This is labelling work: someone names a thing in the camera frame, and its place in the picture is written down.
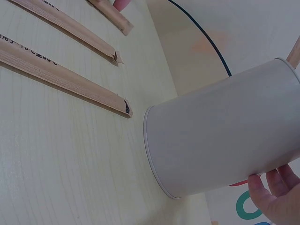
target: light wooden table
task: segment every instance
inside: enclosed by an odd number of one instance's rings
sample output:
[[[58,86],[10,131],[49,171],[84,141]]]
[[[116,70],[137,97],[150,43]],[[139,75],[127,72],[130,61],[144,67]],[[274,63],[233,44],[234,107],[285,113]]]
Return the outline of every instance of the light wooden table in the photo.
[[[125,37],[85,0],[52,0],[120,51],[116,67],[0,0],[0,33],[129,100],[125,119],[0,66],[1,225],[208,225],[204,195],[168,198],[143,141],[146,109],[176,97],[147,6],[123,14]]]

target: black wire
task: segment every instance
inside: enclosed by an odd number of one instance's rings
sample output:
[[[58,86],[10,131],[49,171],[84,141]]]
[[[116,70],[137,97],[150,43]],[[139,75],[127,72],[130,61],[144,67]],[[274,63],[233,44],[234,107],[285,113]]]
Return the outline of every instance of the black wire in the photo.
[[[215,45],[215,43],[211,40],[211,38],[208,36],[208,34],[205,32],[205,30],[197,23],[197,21],[184,9],[182,8],[180,5],[178,5],[176,2],[172,1],[172,0],[168,0],[169,2],[171,2],[172,4],[174,4],[175,6],[177,6],[182,12],[184,12],[185,15],[187,15],[191,21],[193,21],[193,23],[199,28],[199,30],[201,30],[201,32],[204,34],[204,36],[208,39],[208,41],[210,42],[210,44],[213,46],[213,48],[215,49],[217,55],[219,56],[219,58],[221,59],[226,72],[228,74],[228,76],[231,76],[231,72],[221,54],[221,52],[218,50],[217,46]]]

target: red object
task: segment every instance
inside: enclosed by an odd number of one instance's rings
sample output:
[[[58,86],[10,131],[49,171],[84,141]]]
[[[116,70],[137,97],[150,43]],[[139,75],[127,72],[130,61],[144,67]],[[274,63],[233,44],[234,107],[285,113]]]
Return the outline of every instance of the red object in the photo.
[[[247,184],[248,183],[248,180],[244,180],[244,181],[241,181],[239,183],[236,183],[236,184],[232,184],[232,185],[229,185],[230,187],[236,187],[236,186],[240,186],[240,185],[243,185],[243,184]]]
[[[130,2],[131,0],[116,0],[113,3],[113,6],[119,10],[122,11]]]

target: green printed logo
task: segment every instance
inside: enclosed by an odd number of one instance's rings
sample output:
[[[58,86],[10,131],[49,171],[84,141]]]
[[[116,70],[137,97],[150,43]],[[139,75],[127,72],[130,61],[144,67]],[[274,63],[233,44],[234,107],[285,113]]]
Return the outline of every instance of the green printed logo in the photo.
[[[250,194],[249,191],[246,191],[239,197],[238,201],[236,202],[236,212],[238,213],[239,217],[244,220],[255,219],[262,215],[262,212],[260,210],[257,210],[253,213],[245,212],[244,203],[248,198],[250,198]]]

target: white cylindrical container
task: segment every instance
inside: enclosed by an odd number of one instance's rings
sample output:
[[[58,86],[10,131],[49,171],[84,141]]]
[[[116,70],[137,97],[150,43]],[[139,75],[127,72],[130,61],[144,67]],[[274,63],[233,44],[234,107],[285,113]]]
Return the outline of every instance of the white cylindrical container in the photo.
[[[300,156],[300,78],[283,59],[149,108],[147,156],[180,198],[245,180]]]

